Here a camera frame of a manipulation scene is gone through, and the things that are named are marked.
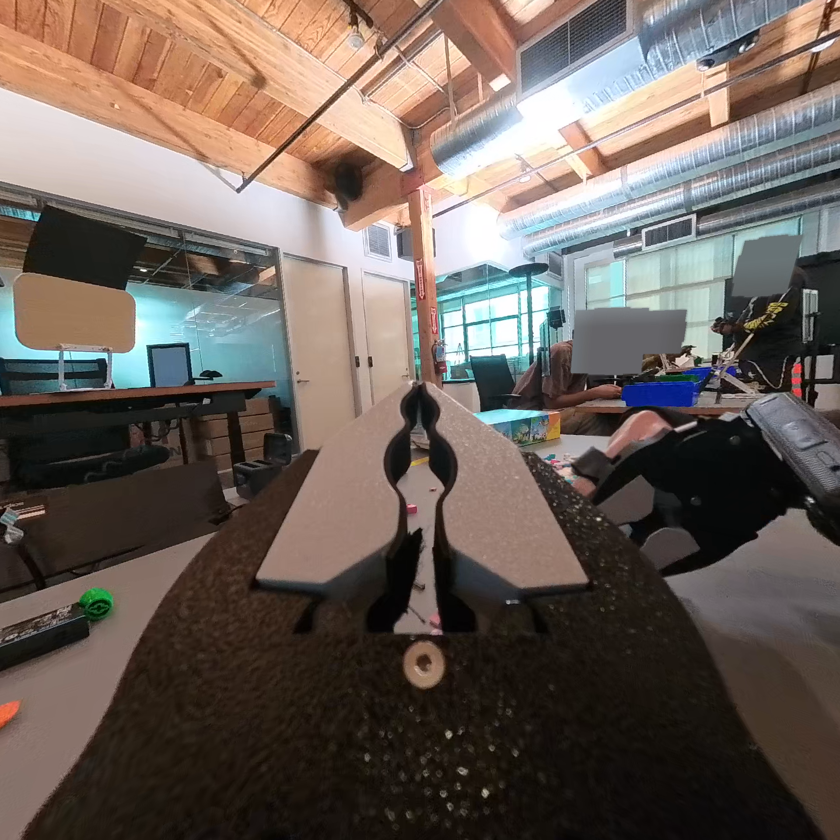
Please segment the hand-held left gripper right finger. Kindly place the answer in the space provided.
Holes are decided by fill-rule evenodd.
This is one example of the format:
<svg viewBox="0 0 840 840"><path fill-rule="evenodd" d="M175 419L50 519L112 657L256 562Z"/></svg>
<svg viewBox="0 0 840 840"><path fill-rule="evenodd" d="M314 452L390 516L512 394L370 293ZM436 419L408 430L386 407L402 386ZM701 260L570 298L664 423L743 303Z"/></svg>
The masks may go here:
<svg viewBox="0 0 840 840"><path fill-rule="evenodd" d="M515 444L429 383L425 430L442 486L433 560L443 632L479 631L509 607L590 586Z"/></svg>

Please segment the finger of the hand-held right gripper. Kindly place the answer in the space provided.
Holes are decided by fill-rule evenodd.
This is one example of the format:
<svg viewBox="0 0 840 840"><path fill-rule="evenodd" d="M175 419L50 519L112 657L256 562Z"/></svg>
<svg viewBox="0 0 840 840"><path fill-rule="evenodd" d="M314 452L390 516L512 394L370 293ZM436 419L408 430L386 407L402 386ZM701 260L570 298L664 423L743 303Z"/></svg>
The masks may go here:
<svg viewBox="0 0 840 840"><path fill-rule="evenodd" d="M636 476L602 502L602 513L621 527L648 517L655 506L655 488Z"/></svg>
<svg viewBox="0 0 840 840"><path fill-rule="evenodd" d="M640 548L659 573L700 551L692 535L682 528L665 527L652 532Z"/></svg>

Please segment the grey desk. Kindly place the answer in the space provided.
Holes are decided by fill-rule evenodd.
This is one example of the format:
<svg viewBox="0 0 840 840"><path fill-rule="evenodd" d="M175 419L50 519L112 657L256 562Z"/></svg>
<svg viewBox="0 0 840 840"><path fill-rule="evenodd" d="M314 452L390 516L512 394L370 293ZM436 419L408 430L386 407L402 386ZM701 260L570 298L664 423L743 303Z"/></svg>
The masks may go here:
<svg viewBox="0 0 840 840"><path fill-rule="evenodd" d="M174 582L68 769L16 721L2 838L838 837L837 584L756 550L668 583L529 455L592 588L443 637L421 690L409 640L256 588L313 461Z"/></svg>

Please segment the black battery charger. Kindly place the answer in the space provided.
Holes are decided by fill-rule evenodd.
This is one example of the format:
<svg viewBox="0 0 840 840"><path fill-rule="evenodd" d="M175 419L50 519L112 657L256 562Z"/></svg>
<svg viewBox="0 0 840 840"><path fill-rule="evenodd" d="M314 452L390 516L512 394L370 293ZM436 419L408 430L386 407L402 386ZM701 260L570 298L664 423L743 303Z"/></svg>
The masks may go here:
<svg viewBox="0 0 840 840"><path fill-rule="evenodd" d="M266 433L260 458L233 465L234 488L240 498L250 500L291 464L293 439L284 433Z"/></svg>

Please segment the wooden work table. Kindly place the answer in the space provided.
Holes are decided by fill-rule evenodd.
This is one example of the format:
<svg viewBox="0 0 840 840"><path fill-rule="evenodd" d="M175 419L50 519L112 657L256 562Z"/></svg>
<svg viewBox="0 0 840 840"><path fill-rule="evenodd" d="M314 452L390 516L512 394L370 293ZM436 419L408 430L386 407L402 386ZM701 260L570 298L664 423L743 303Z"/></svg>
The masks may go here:
<svg viewBox="0 0 840 840"><path fill-rule="evenodd" d="M620 415L627 412L639 410L651 410L657 412L671 412L684 414L693 417L719 417L724 414L739 414L745 411L750 405L760 398L759 395L717 395L710 392L701 393L693 406L628 406L624 401L594 400L585 402L575 408L580 413Z"/></svg>

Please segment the yellow cardboard toy box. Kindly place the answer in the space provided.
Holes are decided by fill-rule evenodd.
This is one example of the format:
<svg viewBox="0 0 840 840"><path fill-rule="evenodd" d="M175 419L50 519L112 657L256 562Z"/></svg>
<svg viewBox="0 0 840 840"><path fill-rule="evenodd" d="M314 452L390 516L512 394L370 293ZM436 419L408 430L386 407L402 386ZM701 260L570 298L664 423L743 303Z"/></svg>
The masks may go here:
<svg viewBox="0 0 840 840"><path fill-rule="evenodd" d="M548 443L561 436L559 411L502 408L475 416L519 447Z"/></svg>

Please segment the blue storage bin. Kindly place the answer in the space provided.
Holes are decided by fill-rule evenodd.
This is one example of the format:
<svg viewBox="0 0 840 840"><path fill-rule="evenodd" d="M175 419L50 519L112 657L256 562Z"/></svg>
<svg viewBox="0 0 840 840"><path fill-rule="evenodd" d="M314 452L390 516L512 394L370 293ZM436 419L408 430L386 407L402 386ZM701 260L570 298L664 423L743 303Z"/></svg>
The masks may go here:
<svg viewBox="0 0 840 840"><path fill-rule="evenodd" d="M648 381L637 381L624 386L621 399L628 406L693 406L704 385L709 381L709 366L688 369L683 373L700 377L697 385L689 382L656 383L656 375Z"/></svg>

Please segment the black office chair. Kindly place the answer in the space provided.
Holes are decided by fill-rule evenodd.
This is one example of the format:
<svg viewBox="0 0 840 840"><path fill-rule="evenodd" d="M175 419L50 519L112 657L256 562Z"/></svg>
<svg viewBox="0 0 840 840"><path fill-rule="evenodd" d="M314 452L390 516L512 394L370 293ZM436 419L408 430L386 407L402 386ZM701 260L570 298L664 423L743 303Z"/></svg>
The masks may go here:
<svg viewBox="0 0 840 840"><path fill-rule="evenodd" d="M513 394L515 381L505 354L471 355L469 366L481 413L519 408L520 397Z"/></svg>

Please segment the white door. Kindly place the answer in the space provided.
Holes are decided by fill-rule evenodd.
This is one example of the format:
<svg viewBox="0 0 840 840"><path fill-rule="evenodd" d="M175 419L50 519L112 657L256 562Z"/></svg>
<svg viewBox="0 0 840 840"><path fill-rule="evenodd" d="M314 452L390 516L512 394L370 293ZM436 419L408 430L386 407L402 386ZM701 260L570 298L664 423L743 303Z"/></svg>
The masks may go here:
<svg viewBox="0 0 840 840"><path fill-rule="evenodd" d="M409 284L365 271L362 276L371 402L415 380Z"/></svg>
<svg viewBox="0 0 840 840"><path fill-rule="evenodd" d="M346 269L284 255L282 295L302 448L320 448L360 407Z"/></svg>

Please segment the teal framed window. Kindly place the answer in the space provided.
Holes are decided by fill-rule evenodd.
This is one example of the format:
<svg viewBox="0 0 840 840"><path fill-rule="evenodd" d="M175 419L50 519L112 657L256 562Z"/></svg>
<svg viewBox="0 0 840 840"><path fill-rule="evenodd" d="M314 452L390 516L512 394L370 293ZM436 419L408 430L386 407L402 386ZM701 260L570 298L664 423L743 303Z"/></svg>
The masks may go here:
<svg viewBox="0 0 840 840"><path fill-rule="evenodd" d="M540 327L552 308L564 305L564 291L535 280L491 282L438 302L438 325L451 370L472 357L504 355L514 375L536 359Z"/></svg>

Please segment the white ceiling vent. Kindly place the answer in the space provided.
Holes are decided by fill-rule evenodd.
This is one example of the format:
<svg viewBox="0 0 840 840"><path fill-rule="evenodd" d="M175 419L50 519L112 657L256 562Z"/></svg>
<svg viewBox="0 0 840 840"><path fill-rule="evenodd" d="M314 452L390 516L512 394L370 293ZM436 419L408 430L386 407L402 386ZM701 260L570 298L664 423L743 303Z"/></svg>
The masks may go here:
<svg viewBox="0 0 840 840"><path fill-rule="evenodd" d="M642 251L657 250L684 244L697 238L697 214L691 213L668 222L642 228Z"/></svg>

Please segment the black floor lamp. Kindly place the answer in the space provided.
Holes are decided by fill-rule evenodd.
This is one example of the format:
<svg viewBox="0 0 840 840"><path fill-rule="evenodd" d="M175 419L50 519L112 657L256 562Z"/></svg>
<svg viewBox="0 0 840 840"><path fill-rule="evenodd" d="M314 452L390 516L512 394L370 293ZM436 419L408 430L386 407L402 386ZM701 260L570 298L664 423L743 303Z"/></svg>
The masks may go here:
<svg viewBox="0 0 840 840"><path fill-rule="evenodd" d="M525 264L516 266L509 270L510 277L524 279L526 284L526 313L527 313L527 346L528 346L528 362L534 362L534 348L533 348L533 307L532 307L532 289L533 278L540 276L549 271L547 264L539 262L527 262Z"/></svg>

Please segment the small black box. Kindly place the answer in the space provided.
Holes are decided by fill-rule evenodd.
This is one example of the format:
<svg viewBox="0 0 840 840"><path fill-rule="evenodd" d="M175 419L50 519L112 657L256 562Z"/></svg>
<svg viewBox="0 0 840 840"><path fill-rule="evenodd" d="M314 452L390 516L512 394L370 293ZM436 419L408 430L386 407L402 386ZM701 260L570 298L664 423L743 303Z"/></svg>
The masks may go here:
<svg viewBox="0 0 840 840"><path fill-rule="evenodd" d="M1 629L1 670L47 655L89 636L82 607L70 604Z"/></svg>

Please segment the wooden ceiling beam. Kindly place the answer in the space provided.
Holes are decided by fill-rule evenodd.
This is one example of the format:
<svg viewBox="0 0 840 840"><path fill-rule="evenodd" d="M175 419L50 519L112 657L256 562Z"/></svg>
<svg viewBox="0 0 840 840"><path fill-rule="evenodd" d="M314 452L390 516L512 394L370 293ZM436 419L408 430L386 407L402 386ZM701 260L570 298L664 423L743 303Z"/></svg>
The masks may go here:
<svg viewBox="0 0 840 840"><path fill-rule="evenodd" d="M100 70L5 24L1 25L2 89L37 100L204 165L238 175L268 156L269 146L152 91ZM327 175L283 153L257 182L324 207L337 204ZM388 164L364 176L362 197L343 215L359 231L408 204L410 180Z"/></svg>

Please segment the black wall screen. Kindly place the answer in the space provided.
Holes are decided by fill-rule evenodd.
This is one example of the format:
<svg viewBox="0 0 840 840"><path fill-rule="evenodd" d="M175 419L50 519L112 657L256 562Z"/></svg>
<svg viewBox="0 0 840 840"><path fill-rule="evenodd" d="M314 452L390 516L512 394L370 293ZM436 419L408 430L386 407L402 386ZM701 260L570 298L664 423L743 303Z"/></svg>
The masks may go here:
<svg viewBox="0 0 840 840"><path fill-rule="evenodd" d="M23 272L125 291L147 239L129 230L46 205Z"/></svg>

